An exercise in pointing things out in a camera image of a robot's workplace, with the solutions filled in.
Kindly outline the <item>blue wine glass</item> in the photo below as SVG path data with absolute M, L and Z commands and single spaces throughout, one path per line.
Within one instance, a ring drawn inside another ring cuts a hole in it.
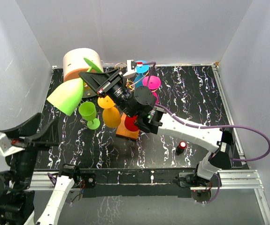
M 134 82 L 141 80 L 149 70 L 149 65 L 142 65 L 136 67 L 136 74 Z

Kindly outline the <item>orange wine glass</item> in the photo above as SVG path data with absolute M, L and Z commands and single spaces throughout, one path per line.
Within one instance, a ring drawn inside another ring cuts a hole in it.
M 98 105 L 103 109 L 102 118 L 104 124 L 109 128 L 118 127 L 121 123 L 121 117 L 114 101 L 109 96 L 99 97 Z

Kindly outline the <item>green wine glass front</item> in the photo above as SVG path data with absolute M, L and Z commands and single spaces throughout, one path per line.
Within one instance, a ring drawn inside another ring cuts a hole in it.
M 83 57 L 87 67 L 73 70 L 74 78 L 64 81 L 48 97 L 47 101 L 62 113 L 71 116 L 82 100 L 84 93 L 84 80 L 80 72 L 103 72 L 101 60 Z

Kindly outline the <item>green wine glass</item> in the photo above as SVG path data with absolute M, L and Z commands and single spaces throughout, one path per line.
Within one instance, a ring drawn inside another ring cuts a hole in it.
M 62 113 L 71 116 L 82 100 L 84 93 L 84 80 L 80 72 L 103 72 L 101 60 L 83 57 L 87 67 L 73 70 L 74 78 L 64 81 L 48 97 L 47 101 Z
M 93 102 L 83 102 L 79 106 L 78 112 L 82 118 L 87 121 L 87 127 L 89 129 L 95 130 L 100 126 L 100 121 L 97 118 L 96 107 Z

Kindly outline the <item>red wine glass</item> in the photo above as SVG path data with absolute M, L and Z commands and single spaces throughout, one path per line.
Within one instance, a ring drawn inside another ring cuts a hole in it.
M 135 125 L 136 119 L 137 119 L 137 116 L 133 116 L 133 117 L 126 116 L 124 120 L 124 125 L 127 130 L 131 132 L 136 132 L 139 130 L 139 128 Z

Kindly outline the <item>magenta wine glass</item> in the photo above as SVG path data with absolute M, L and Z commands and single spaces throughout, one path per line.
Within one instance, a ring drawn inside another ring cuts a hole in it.
M 152 94 L 156 97 L 156 104 L 159 103 L 159 98 L 158 98 L 158 94 L 156 93 L 156 91 L 158 90 L 158 88 L 161 85 L 161 80 L 159 77 L 157 76 L 147 76 L 143 79 L 143 85 L 147 86 Z

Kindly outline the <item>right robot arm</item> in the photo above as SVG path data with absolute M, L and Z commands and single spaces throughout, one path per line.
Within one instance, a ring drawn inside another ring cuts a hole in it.
M 134 117 L 134 125 L 139 130 L 173 136 L 208 151 L 196 165 L 194 173 L 174 179 L 179 186 L 206 186 L 218 171 L 231 169 L 232 128 L 204 127 L 173 115 L 156 103 L 156 97 L 148 87 L 128 90 L 123 82 L 123 73 L 118 68 L 107 73 L 80 72 L 79 76 L 99 97 L 110 97 L 126 116 Z

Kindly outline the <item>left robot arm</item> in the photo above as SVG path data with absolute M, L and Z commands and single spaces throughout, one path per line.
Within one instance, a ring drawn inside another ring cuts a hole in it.
M 70 190 L 81 183 L 80 169 L 64 164 L 39 217 L 34 219 L 35 192 L 30 191 L 38 153 L 59 145 L 59 117 L 38 130 L 42 113 L 20 125 L 0 130 L 0 156 L 9 169 L 0 172 L 0 225 L 56 225 Z

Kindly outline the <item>green wine glass rear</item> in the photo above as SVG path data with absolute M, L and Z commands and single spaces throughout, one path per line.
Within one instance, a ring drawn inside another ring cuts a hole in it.
M 93 102 L 83 102 L 79 106 L 78 112 L 82 118 L 87 121 L 87 127 L 89 129 L 95 130 L 100 126 L 100 121 L 97 118 L 96 107 Z

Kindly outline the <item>orange wooden rack base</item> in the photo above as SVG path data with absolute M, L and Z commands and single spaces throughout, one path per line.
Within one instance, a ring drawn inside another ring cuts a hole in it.
M 139 135 L 139 131 L 130 131 L 125 127 L 125 119 L 126 119 L 126 115 L 123 113 L 121 116 L 121 123 L 120 125 L 117 127 L 116 130 L 116 135 L 119 137 L 124 137 L 124 138 L 129 138 L 132 140 L 137 140 L 138 135 Z

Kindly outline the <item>round cream drawer cabinet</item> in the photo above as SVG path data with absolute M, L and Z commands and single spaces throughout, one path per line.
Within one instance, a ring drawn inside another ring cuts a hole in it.
M 84 58 L 91 60 L 102 72 L 104 72 L 100 56 L 90 48 L 78 48 L 67 52 L 63 57 L 63 81 L 79 78 L 79 72 L 85 72 L 89 65 Z

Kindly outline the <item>small red-capped black bottle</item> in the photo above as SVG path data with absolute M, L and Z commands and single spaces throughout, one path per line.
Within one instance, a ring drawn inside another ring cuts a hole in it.
M 183 154 L 186 148 L 187 148 L 187 143 L 184 141 L 181 141 L 176 147 L 176 154 L 178 155 Z

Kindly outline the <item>black front mounting rail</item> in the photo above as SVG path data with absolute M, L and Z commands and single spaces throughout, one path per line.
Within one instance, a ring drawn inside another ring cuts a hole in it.
M 102 196 L 177 196 L 198 200 L 211 198 L 211 191 L 221 186 L 220 177 L 209 181 L 195 177 L 192 169 L 77 169 L 72 190 L 83 198 Z

